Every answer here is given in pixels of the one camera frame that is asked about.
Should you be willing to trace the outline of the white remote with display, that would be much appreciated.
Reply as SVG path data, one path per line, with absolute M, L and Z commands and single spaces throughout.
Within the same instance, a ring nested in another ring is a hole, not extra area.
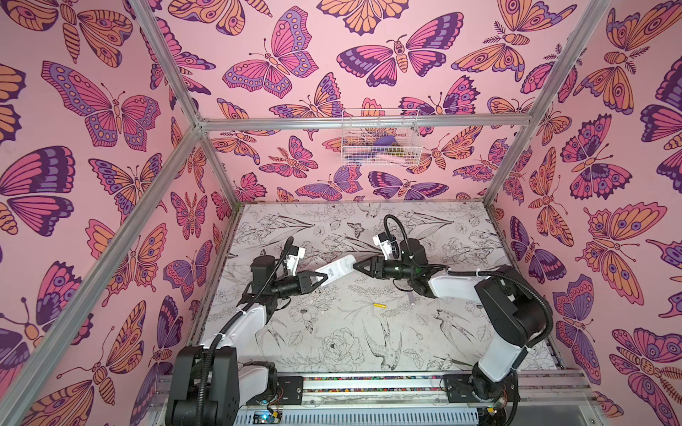
M 315 271 L 316 273 L 325 274 L 327 276 L 327 280 L 323 282 L 323 285 L 329 285 L 332 284 L 332 282 L 336 282 L 337 280 L 342 279 L 346 277 L 346 275 L 352 273 L 354 271 L 353 266 L 355 263 L 356 259 L 353 255 L 346 255 L 345 257 L 341 257 L 334 262 L 319 267 Z

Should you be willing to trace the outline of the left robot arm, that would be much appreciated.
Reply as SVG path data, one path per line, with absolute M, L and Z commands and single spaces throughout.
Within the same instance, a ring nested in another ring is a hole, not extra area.
M 276 368 L 260 362 L 245 373 L 239 351 L 264 328 L 280 301 L 314 292 L 330 280 L 325 272 L 278 274 L 285 257 L 256 257 L 251 281 L 234 316 L 206 344 L 187 346 L 176 358 L 164 423 L 166 425 L 233 425 L 249 400 L 271 398 Z

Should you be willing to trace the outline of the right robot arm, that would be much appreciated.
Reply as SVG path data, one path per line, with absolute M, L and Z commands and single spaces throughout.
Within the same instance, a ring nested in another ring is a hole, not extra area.
M 356 262 L 355 271 L 435 301 L 442 336 L 451 345 L 472 345 L 465 350 L 469 376 L 454 392 L 481 402 L 512 398 L 519 368 L 552 331 L 545 298 L 511 266 L 455 271 L 428 261 L 415 239 L 397 243 L 381 234 L 375 242 L 381 254 Z

